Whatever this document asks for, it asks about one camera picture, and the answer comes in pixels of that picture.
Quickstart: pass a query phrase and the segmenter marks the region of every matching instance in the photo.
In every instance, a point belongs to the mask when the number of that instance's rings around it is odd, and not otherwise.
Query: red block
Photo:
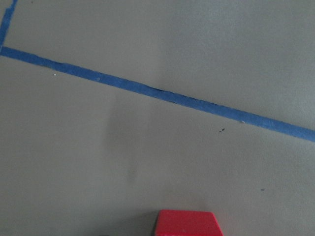
[[[212,212],[161,210],[156,236],[223,236]]]

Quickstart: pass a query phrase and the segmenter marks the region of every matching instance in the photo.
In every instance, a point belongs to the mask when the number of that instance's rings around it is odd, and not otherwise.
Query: concrete floor
[[[314,12],[19,0],[4,45],[315,129]],[[148,236],[162,208],[225,236],[315,231],[312,142],[5,57],[0,110],[1,236]]]

